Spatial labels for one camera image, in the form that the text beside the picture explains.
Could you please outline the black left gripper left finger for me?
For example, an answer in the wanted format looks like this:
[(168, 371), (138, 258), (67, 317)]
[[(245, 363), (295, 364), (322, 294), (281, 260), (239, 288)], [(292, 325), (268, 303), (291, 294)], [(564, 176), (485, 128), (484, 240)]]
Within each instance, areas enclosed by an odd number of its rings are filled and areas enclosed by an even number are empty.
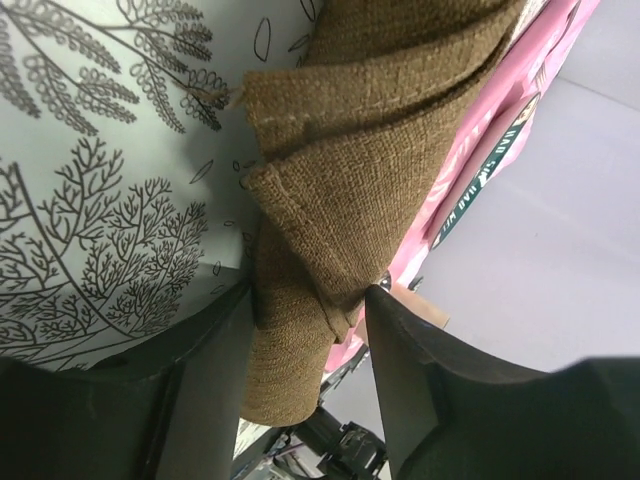
[(240, 283), (87, 369), (1, 361), (5, 479), (228, 479), (252, 334)]

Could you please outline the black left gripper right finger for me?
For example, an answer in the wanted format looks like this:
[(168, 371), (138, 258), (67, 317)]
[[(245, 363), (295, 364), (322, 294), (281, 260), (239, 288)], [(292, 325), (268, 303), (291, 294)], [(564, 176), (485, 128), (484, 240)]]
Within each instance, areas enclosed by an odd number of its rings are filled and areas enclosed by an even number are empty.
[(366, 325), (396, 479), (635, 479), (639, 361), (546, 373), (483, 352), (378, 286)]

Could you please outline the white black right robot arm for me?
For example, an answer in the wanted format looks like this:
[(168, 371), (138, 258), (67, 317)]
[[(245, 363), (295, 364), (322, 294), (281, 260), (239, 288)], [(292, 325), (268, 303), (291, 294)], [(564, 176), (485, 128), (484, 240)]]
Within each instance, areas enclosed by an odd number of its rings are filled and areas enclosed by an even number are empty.
[(239, 423), (233, 479), (378, 479), (388, 464), (374, 432), (323, 407), (293, 427)]

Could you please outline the brown cloth napkin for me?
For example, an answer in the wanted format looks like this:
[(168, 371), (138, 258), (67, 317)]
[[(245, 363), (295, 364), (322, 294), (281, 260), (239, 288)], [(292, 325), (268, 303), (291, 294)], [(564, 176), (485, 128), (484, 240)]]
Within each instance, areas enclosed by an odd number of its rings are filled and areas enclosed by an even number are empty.
[(250, 72), (242, 99), (265, 162), (244, 419), (300, 423), (334, 344), (385, 275), (520, 1), (328, 1), (302, 66)]

